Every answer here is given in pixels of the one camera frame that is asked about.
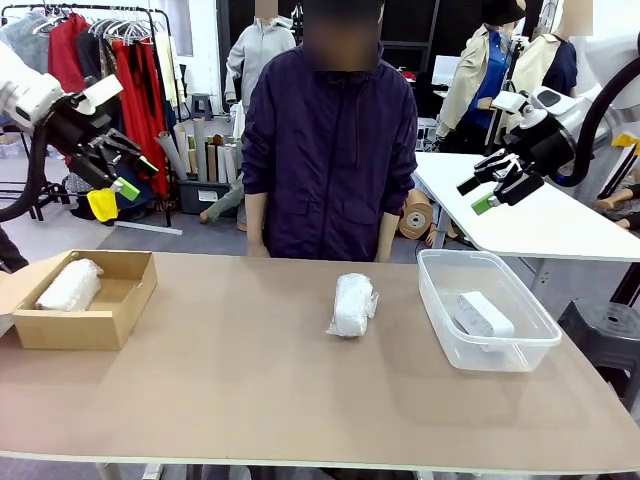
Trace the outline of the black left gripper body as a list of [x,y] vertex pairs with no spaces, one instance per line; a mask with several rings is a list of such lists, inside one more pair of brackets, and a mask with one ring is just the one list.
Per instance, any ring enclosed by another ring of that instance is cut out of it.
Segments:
[[47,142],[64,155],[98,159],[98,145],[110,126],[111,117],[102,107],[84,114],[70,101],[57,101],[47,116]]

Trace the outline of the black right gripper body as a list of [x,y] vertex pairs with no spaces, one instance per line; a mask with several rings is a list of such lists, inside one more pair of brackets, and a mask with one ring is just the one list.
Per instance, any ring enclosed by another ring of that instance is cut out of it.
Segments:
[[575,157],[574,140],[555,118],[515,127],[506,135],[506,148],[519,157],[524,171],[539,174],[555,174]]

